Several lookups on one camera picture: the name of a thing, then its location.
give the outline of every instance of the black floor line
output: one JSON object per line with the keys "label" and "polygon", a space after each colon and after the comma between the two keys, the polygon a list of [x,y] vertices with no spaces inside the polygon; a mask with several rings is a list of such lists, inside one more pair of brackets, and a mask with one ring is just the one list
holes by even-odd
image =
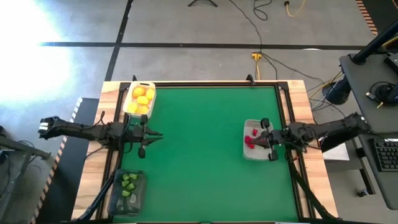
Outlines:
{"label": "black floor line", "polygon": [[129,13],[132,6],[133,0],[128,0],[126,5],[126,10],[124,10],[122,23],[120,25],[118,38],[116,39],[116,43],[112,52],[111,60],[109,61],[108,70],[106,71],[105,81],[111,81],[114,71],[114,66],[116,65],[116,60],[118,59],[120,43],[123,40],[124,31],[126,30],[127,21],[129,20]]}
{"label": "black floor line", "polygon": [[320,49],[361,50],[360,45],[290,45],[290,44],[200,44],[200,43],[121,43],[120,47],[203,48],[203,49]]}
{"label": "black floor line", "polygon": [[291,45],[291,44],[203,44],[203,43],[121,43],[121,42],[42,42],[49,47],[143,47],[143,48],[203,48],[203,49],[282,49],[282,50],[361,50],[362,45]]}
{"label": "black floor line", "polygon": [[41,42],[40,46],[45,47],[114,47],[112,42]]}

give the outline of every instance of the wooden frame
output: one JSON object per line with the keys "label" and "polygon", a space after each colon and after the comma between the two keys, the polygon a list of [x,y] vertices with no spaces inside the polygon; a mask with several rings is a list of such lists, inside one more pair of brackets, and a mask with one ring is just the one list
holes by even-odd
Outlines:
{"label": "wooden frame", "polygon": [[[156,82],[156,83],[238,83],[238,82],[249,82],[249,81],[177,81],[177,82]],[[289,86],[290,100],[292,102],[292,109],[295,115],[296,121],[305,123],[313,123],[312,112],[308,102],[307,92],[305,91],[304,82],[302,80],[261,80],[257,83],[275,83],[275,82],[286,82]],[[96,114],[96,120],[99,118],[102,111],[105,111],[104,122],[111,122],[114,118],[114,109],[116,107],[116,101],[119,94],[120,82],[105,82],[101,91],[101,98],[98,105]],[[285,113],[285,121],[287,124],[290,123],[289,111],[287,109],[286,97],[284,97],[284,91],[280,91],[282,96],[282,105],[284,107],[283,112]],[[119,121],[123,121],[124,113],[121,112]],[[88,153],[99,148],[100,145],[96,142],[91,142],[88,148]],[[116,162],[116,154],[114,152],[111,169],[113,169]],[[313,193],[317,196],[319,201],[325,206],[325,208],[334,216],[337,217],[337,211],[333,194],[331,192],[330,184],[328,181],[328,175],[326,172],[325,163],[323,161],[322,152],[317,149],[307,148],[307,153],[303,155],[305,161],[305,168],[307,171],[308,181]],[[83,173],[81,176],[81,182],[78,190],[78,195],[75,202],[72,218],[79,217],[86,208],[93,201],[97,193],[101,188],[101,180],[104,174],[104,162],[106,160],[106,151],[100,151],[90,156],[85,163]],[[301,188],[300,200],[303,207],[303,216],[309,217],[307,210],[307,199],[305,198]],[[105,198],[105,204],[109,200],[108,192]],[[106,209],[104,209],[103,217],[107,217]]]}

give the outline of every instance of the yellow cable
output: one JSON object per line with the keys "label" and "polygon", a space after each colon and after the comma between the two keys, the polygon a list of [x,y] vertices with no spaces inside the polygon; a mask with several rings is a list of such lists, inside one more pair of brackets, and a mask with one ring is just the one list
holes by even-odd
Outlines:
{"label": "yellow cable", "polygon": [[381,102],[381,103],[379,104],[379,106],[377,106],[377,109],[379,109],[383,104],[384,104],[384,103]]}
{"label": "yellow cable", "polygon": [[257,65],[257,62],[256,62],[256,67],[257,67],[257,80],[260,80],[260,70],[259,66]]}
{"label": "yellow cable", "polygon": [[323,84],[321,87],[319,87],[319,89],[317,89],[314,93],[312,93],[312,95],[310,97],[308,97],[308,99],[311,99],[313,96],[315,96],[315,94],[317,94],[323,87],[331,84],[331,82],[333,80],[336,80],[338,78],[340,78],[343,74],[340,72],[339,74],[337,74],[336,78],[332,78],[331,80],[327,81],[325,84]]}
{"label": "yellow cable", "polygon": [[398,4],[395,2],[395,0],[391,0],[391,1],[395,5],[395,7],[398,9]]}
{"label": "yellow cable", "polygon": [[289,4],[287,4],[287,5],[286,5],[286,12],[287,12],[287,14],[288,14],[290,17],[295,17],[295,16],[301,11],[301,9],[303,8],[304,4],[305,4],[305,0],[303,0],[303,2],[301,3],[300,9],[298,9],[297,12],[296,12],[295,14],[293,14],[293,15],[290,14],[290,12],[289,12]]}
{"label": "yellow cable", "polygon": [[382,46],[383,47],[387,47],[389,44],[393,43],[394,41],[398,40],[398,36],[394,37],[393,39],[387,41],[386,43],[384,43]]}

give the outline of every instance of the container of lemons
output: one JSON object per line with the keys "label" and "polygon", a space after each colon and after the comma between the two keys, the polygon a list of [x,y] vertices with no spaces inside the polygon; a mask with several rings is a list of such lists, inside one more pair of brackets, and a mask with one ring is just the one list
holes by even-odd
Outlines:
{"label": "container of lemons", "polygon": [[133,118],[140,118],[144,114],[150,118],[155,99],[155,84],[151,82],[131,82],[123,104],[123,111],[130,114]]}

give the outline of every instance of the concrete floor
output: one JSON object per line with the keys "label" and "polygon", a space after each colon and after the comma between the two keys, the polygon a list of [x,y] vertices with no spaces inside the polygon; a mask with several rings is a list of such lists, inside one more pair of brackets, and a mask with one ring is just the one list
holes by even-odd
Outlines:
{"label": "concrete floor", "polygon": [[[228,1],[205,1],[187,8],[190,1],[134,0],[123,42],[184,42],[259,44],[253,27]],[[308,0],[295,18],[287,17],[283,1],[274,1],[264,10],[268,21],[252,14],[252,1],[235,0],[259,26],[263,44],[365,45],[374,36],[354,0]],[[127,0],[38,1],[20,8],[24,17],[13,31],[16,39],[5,45],[2,68],[7,85],[0,88],[0,124],[16,140],[25,139],[37,148],[56,154],[61,139],[38,139],[40,118],[57,115],[69,119],[79,97],[99,98],[113,48],[37,47],[37,42],[114,42]],[[292,10],[299,2],[293,1]],[[121,48],[112,80],[241,80],[254,74],[251,49],[145,49]],[[339,71],[338,58],[353,53],[345,50],[263,50],[290,67],[327,80]],[[279,79],[304,79],[307,88],[318,84],[277,66]],[[262,79],[275,79],[273,68],[259,63]],[[350,114],[358,111],[351,96],[339,108]],[[314,112],[315,119],[327,122],[342,118],[334,108]],[[32,217],[53,158],[35,160],[24,174],[21,189],[11,194],[13,210],[3,220],[27,222]],[[13,163],[13,170],[19,164]],[[363,222],[393,223],[398,212],[390,211],[380,194],[358,198],[363,188],[359,172],[331,172],[330,183],[340,217]]]}

